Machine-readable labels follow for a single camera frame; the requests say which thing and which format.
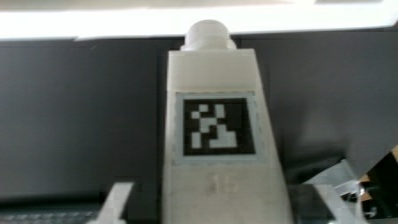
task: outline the white square border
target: white square border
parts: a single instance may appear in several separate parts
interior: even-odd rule
[[[249,109],[249,120],[251,120],[251,129],[253,129],[253,143],[254,143],[254,154],[251,155],[183,155],[183,105],[185,100],[189,99],[245,99],[247,100],[247,109]],[[229,164],[229,163],[251,163],[265,161],[265,144],[261,141],[261,128],[260,128],[260,118],[254,102],[254,92],[231,92],[231,93],[178,93],[176,94],[176,147],[174,147],[174,165],[183,164]]]

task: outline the white 3d printed part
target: white 3d printed part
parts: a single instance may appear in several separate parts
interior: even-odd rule
[[[126,224],[126,221],[121,219],[121,213],[132,189],[134,183],[114,184],[98,218],[87,224]]]
[[[253,49],[217,21],[169,52],[166,224],[292,224]]]

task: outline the white plastic bracket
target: white plastic bracket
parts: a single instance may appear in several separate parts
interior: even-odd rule
[[[126,221],[119,218],[132,189],[134,183],[114,184],[98,218],[87,224],[126,224]]]
[[[356,194],[357,198],[363,194],[359,178],[352,171],[347,160],[341,160],[327,170],[308,180],[304,184],[313,184],[329,206],[331,212],[336,216],[333,224],[366,224],[363,216],[361,200],[357,203],[345,203],[341,197],[345,194]]]

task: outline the black square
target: black square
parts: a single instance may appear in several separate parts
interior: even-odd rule
[[[256,154],[247,99],[185,99],[183,155]]]

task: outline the gray panel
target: gray panel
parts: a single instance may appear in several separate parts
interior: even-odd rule
[[[244,37],[258,53],[290,182],[343,156],[363,174],[398,144],[396,40],[393,32]]]
[[[157,218],[167,49],[162,40],[0,43],[0,201],[100,195],[134,180],[128,217]]]

